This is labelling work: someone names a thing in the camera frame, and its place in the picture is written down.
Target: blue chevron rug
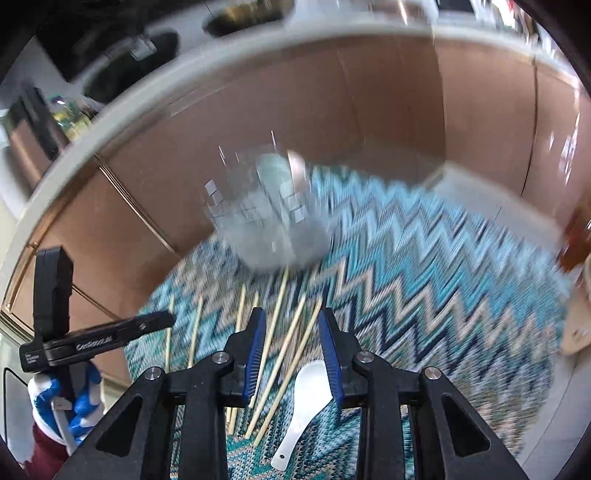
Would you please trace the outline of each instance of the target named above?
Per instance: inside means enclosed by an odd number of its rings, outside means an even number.
[[[355,332],[365,349],[400,368],[441,368],[509,450],[519,452],[552,383],[566,313],[570,285],[555,269],[553,256],[420,188],[341,168],[315,168],[311,182],[330,217],[332,251],[320,264],[290,274],[262,383],[267,383],[299,296],[307,294],[307,319],[316,299],[325,295],[340,327]],[[167,309],[174,296],[177,322],[170,365],[183,369],[200,295],[204,310],[195,361],[223,349],[233,333],[242,284],[247,288],[246,312],[255,292],[271,312],[280,282],[280,272],[248,271],[214,234],[172,270],[142,313]],[[132,378],[150,366],[164,365],[164,338],[164,332],[153,333],[126,348]],[[315,331],[301,364],[319,358]],[[257,448],[243,438],[252,412],[239,411],[236,435],[227,441],[230,477],[353,478],[359,412],[338,412],[334,402],[306,429],[288,469],[271,467],[291,420],[291,383]],[[275,386],[255,432],[277,390]],[[410,479],[408,421],[404,435]],[[175,453],[173,477],[176,462]]]

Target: human hand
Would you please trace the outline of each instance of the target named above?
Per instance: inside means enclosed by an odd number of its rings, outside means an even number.
[[[100,398],[102,377],[93,363],[86,363],[84,388],[74,402],[74,417],[69,423],[69,430],[77,445],[105,414],[105,405]],[[61,385],[51,374],[35,374],[28,383],[29,397],[33,405],[33,419],[39,429],[53,441],[65,445],[57,427],[51,401],[60,396]]]

